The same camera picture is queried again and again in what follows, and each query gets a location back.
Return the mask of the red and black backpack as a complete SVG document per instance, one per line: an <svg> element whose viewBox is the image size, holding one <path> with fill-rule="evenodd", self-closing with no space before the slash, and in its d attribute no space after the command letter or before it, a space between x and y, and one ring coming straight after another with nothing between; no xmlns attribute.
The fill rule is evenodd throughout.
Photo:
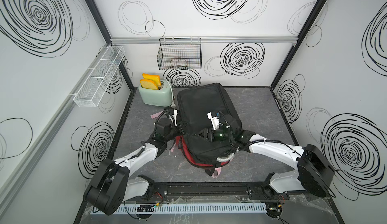
<svg viewBox="0 0 387 224"><path fill-rule="evenodd" d="M183 154L184 158L194 167L203 169L205 173L216 179L221 174L221 168L228 165L229 161L219 163L200 162L188 150L188 146L183 136L177 136L174 139L174 146L176 146Z"/></svg>

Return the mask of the large black backpack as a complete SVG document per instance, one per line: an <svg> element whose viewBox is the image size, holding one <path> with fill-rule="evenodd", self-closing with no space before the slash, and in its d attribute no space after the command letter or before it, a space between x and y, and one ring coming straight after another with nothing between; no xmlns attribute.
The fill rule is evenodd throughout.
<svg viewBox="0 0 387 224"><path fill-rule="evenodd" d="M226 125L224 118L227 118L227 123L237 125L230 131L225 130L226 134L242 129L241 120L225 88L220 83L187 88L177 94L177 103L182 127L181 147L186 160L202 169L226 165L227 161L219 162L217 158L228 158L236 152L228 137L211 141L203 136L206 129L214 129L209 113L214 117L221 112L222 124Z"/></svg>

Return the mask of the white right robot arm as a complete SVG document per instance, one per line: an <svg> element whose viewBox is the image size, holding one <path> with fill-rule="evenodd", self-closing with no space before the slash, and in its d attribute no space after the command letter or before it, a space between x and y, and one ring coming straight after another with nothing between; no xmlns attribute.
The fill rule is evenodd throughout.
<svg viewBox="0 0 387 224"><path fill-rule="evenodd" d="M270 157L293 168L282 174L269 174L265 188L278 194L305 190L317 197L330 191L334 169L327 158L313 145L306 147L267 139L248 130L234 130L231 126L203 129L197 136L210 146L210 160L216 166L230 163L238 152L249 152Z"/></svg>

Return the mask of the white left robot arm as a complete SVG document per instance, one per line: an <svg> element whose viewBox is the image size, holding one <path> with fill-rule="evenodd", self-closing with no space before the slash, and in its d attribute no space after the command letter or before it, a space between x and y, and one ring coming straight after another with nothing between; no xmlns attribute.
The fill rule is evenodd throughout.
<svg viewBox="0 0 387 224"><path fill-rule="evenodd" d="M154 181L144 175L131 178L145 164L154 161L166 149L168 142L180 135L179 110L166 108L154 123L154 130L141 147L116 160L103 160L83 194L83 200L106 215L113 214L120 205L134 197L148 195Z"/></svg>

